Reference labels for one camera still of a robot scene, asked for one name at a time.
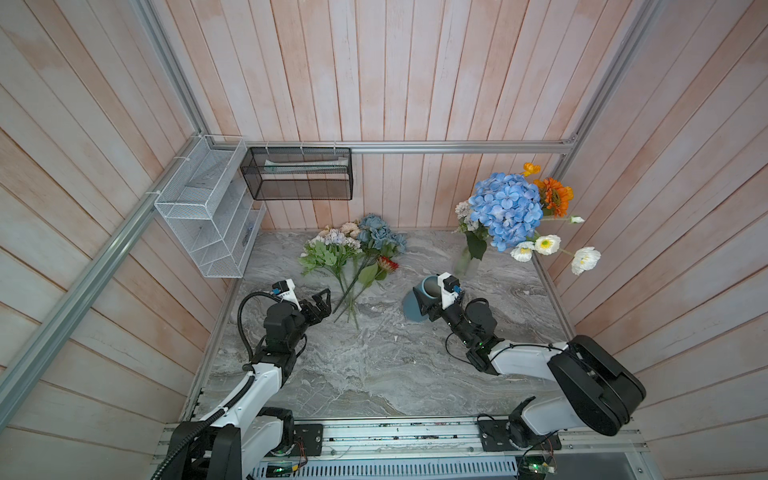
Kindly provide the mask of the pink purple mixed bouquet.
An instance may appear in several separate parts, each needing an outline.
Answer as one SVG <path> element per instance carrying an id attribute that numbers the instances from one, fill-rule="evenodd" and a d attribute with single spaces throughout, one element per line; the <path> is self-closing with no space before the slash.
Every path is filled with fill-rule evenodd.
<path id="1" fill-rule="evenodd" d="M 458 232 L 474 232 L 479 228 L 480 224 L 471 219 L 472 206 L 468 200 L 459 202 L 455 207 L 455 213 L 458 220 Z"/>

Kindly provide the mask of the teal ceramic vase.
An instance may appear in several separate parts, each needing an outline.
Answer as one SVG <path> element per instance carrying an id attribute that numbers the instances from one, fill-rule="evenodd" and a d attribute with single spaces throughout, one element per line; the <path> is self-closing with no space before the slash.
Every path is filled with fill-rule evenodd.
<path id="1" fill-rule="evenodd" d="M 440 302 L 441 287 L 438 285 L 438 276 L 430 275 L 406 294 L 402 302 L 403 314 L 409 321 L 423 322 L 428 319 L 428 316 L 421 313 L 422 304 L 431 306 Z"/>

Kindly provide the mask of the clear glass vase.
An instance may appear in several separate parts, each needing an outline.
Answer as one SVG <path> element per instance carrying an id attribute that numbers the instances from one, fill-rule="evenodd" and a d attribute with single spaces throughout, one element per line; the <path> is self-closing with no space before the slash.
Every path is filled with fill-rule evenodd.
<path id="1" fill-rule="evenodd" d="M 481 261 L 471 255 L 465 247 L 456 259 L 453 274 L 461 281 L 472 279 L 478 272 Z"/>

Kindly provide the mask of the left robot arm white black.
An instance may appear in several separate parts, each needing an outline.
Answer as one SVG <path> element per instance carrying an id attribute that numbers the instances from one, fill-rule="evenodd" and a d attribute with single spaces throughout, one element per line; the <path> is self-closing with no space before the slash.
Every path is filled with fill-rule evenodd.
<path id="1" fill-rule="evenodd" d="M 253 298 L 272 301 L 263 321 L 264 336 L 253 345 L 243 325 L 243 310 Z M 152 474 L 154 479 L 251 479 L 264 457 L 289 456 L 299 447 L 291 410 L 268 407 L 292 374 L 304 352 L 306 331 L 331 315 L 331 291 L 326 288 L 300 300 L 292 280 L 274 283 L 271 290 L 245 295 L 236 325 L 247 352 L 243 377 L 209 413 L 179 423 L 168 451 Z"/>

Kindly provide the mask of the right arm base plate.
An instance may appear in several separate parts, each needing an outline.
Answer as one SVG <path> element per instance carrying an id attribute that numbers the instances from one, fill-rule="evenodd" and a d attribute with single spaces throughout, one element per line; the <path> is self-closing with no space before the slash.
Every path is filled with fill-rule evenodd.
<path id="1" fill-rule="evenodd" d="M 516 436 L 510 431 L 510 423 L 507 420 L 495 420 L 489 416 L 479 416 L 476 419 L 479 437 L 484 452 L 525 452 L 533 451 L 559 451 L 563 448 L 561 439 L 557 433 L 550 437 L 534 436 L 531 439 Z"/>

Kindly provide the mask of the blue hydrangea flower stem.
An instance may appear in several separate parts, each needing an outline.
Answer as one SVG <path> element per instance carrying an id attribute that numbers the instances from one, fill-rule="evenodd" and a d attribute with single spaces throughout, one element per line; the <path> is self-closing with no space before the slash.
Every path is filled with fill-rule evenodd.
<path id="1" fill-rule="evenodd" d="M 537 186 L 521 174 L 493 173 L 476 183 L 467 200 L 471 219 L 480 226 L 464 235 L 471 255 L 479 260 L 488 246 L 499 252 L 513 249 L 536 231 L 544 217 Z"/>

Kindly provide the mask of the red small flower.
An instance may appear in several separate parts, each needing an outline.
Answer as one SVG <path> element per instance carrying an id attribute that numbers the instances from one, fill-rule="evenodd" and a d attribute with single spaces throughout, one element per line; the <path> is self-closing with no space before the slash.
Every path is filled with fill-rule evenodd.
<path id="1" fill-rule="evenodd" d="M 389 275 L 394 274 L 398 268 L 399 264 L 390 257 L 378 256 L 375 261 L 367 259 L 357 269 L 351 284 L 345 291 L 336 319 L 340 319 L 345 314 L 348 314 L 353 322 L 358 324 L 356 313 L 358 298 L 374 283 L 385 280 Z"/>

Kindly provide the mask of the orange gerbera flower stem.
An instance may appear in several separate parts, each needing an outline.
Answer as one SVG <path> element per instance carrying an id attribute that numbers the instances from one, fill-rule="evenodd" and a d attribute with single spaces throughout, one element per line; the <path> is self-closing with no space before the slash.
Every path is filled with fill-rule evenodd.
<path id="1" fill-rule="evenodd" d="M 543 214 L 556 218 L 565 217 L 569 209 L 569 203 L 574 199 L 573 189 L 564 186 L 554 178 L 535 180 L 534 184 L 539 190 Z"/>

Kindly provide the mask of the dusty blue flower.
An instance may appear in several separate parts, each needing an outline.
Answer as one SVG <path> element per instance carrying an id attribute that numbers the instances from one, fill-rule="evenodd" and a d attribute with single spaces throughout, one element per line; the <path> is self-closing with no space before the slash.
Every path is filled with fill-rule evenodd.
<path id="1" fill-rule="evenodd" d="M 395 232 L 381 216 L 377 214 L 368 214 L 356 223 L 361 230 L 358 239 L 361 243 L 362 255 L 355 263 L 353 263 L 353 275 L 348 281 L 349 285 L 351 284 L 357 269 L 363 265 L 367 259 L 375 261 L 378 256 L 386 256 L 395 261 L 395 259 L 399 255 L 404 254 L 407 249 L 406 236 L 402 233 Z M 336 307 L 336 314 L 341 300 Z"/>

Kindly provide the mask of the yellow poppy flower stem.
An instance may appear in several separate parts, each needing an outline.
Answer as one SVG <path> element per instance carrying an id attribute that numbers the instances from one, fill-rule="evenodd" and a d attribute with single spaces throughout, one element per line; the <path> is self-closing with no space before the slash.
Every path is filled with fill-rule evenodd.
<path id="1" fill-rule="evenodd" d="M 524 177 L 529 177 L 531 175 L 539 174 L 542 170 L 542 167 L 540 165 L 537 165 L 535 163 L 527 162 L 523 165 L 523 171 L 522 175 Z"/>

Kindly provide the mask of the white ranunculus flower stem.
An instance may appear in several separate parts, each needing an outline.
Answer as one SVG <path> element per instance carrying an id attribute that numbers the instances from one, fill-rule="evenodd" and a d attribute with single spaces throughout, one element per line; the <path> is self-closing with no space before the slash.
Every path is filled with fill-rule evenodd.
<path id="1" fill-rule="evenodd" d="M 582 273 L 593 270 L 599 263 L 602 254 L 592 246 L 582 247 L 574 252 L 561 248 L 561 238 L 558 235 L 541 235 L 534 231 L 522 242 L 511 250 L 510 256 L 518 262 L 529 262 L 534 253 L 543 256 L 551 256 L 557 253 L 565 253 L 571 257 L 571 272 L 580 276 Z"/>

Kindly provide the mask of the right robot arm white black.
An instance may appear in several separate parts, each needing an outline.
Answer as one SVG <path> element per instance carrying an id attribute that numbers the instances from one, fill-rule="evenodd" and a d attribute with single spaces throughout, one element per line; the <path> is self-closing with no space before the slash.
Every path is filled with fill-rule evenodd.
<path id="1" fill-rule="evenodd" d="M 579 427 L 614 436 L 645 400 L 641 381 L 591 337 L 547 344 L 504 340 L 495 334 L 497 322 L 486 299 L 464 303 L 464 291 L 453 276 L 438 284 L 438 293 L 414 287 L 411 296 L 421 317 L 445 321 L 472 367 L 493 376 L 552 381 L 560 389 L 549 399 L 526 398 L 499 423 L 506 432 L 504 447 L 538 447 L 562 430 Z"/>

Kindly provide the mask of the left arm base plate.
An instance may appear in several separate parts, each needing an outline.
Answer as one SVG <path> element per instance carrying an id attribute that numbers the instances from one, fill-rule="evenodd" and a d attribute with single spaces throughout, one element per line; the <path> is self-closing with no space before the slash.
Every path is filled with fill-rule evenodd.
<path id="1" fill-rule="evenodd" d="M 322 453 L 324 426 L 320 423 L 298 424 L 294 427 L 293 443 L 269 452 L 268 457 L 316 457 Z"/>

